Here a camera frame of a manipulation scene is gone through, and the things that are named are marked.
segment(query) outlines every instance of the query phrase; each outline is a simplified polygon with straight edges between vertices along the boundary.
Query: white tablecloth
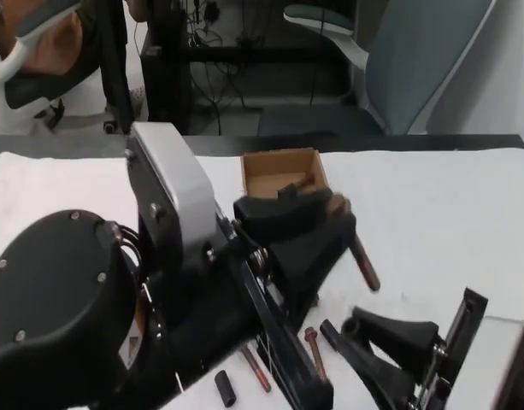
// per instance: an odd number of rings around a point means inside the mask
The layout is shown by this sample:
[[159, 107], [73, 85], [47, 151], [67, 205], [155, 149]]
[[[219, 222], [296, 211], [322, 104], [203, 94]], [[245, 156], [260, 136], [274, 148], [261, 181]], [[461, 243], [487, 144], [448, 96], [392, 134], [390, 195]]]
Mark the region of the white tablecloth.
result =
[[[224, 212], [242, 194], [239, 158], [199, 158]], [[490, 299], [488, 314], [524, 319], [524, 150], [325, 154], [330, 185], [352, 201], [358, 232], [382, 288], [371, 294], [350, 255], [324, 283], [306, 325], [336, 326], [355, 305], [397, 319], [433, 320], [442, 333], [468, 286]], [[35, 220], [84, 208], [136, 227], [124, 160], [30, 160], [0, 155], [0, 254]], [[334, 408], [375, 408], [356, 374], [321, 340], [335, 388]], [[288, 409], [266, 395], [240, 354], [169, 403], [167, 409], [220, 409], [214, 374], [225, 368], [237, 409]]]

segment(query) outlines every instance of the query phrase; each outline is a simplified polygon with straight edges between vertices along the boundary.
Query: cardboard box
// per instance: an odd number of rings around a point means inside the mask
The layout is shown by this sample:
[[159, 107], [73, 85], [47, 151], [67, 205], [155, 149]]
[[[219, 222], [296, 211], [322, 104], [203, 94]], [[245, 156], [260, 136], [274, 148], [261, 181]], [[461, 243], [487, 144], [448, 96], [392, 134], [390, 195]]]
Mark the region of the cardboard box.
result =
[[246, 154], [241, 158], [244, 193], [259, 198], [275, 198], [287, 185], [297, 184], [308, 175], [313, 183], [304, 191], [328, 187], [319, 151], [312, 148]]

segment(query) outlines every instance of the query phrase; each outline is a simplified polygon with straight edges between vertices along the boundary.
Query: warning label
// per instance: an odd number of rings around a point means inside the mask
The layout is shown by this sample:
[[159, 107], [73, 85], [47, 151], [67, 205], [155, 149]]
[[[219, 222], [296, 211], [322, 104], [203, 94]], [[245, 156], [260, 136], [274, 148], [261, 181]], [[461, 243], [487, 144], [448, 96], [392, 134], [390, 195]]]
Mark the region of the warning label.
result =
[[131, 328], [125, 337], [125, 341], [119, 348], [119, 356], [123, 360], [125, 367], [130, 369], [134, 361], [138, 356], [140, 347], [142, 346], [142, 339], [144, 338], [145, 330], [145, 320], [144, 313], [139, 306], [139, 303], [136, 305], [136, 313], [134, 314], [134, 319], [132, 320]]

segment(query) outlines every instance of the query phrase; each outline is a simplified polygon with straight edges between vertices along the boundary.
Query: chair armrest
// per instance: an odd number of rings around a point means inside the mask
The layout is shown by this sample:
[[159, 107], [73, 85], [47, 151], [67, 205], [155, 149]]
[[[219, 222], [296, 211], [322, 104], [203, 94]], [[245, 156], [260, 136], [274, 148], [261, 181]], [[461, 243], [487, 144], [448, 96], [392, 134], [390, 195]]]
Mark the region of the chair armrest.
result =
[[291, 23], [319, 31], [324, 20], [324, 32], [335, 32], [345, 36], [352, 36], [355, 30], [355, 22], [344, 15], [307, 4], [293, 4], [285, 7], [285, 19]]
[[32, 55], [39, 38], [62, 19], [72, 14], [81, 0], [48, 0], [16, 27], [16, 44], [9, 55], [0, 59], [0, 83], [13, 78]]
[[322, 7], [295, 4], [285, 8], [285, 20], [332, 40], [347, 59], [362, 71], [366, 69], [368, 53], [353, 39], [355, 23], [344, 15]]

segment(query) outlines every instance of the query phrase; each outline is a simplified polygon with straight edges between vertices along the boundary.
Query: gray wall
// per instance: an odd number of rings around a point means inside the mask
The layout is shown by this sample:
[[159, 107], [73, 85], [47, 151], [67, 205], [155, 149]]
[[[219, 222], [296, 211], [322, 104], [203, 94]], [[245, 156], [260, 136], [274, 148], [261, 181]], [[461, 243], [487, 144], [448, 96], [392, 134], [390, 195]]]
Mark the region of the gray wall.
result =
[[524, 0], [498, 0], [428, 131], [524, 138]]

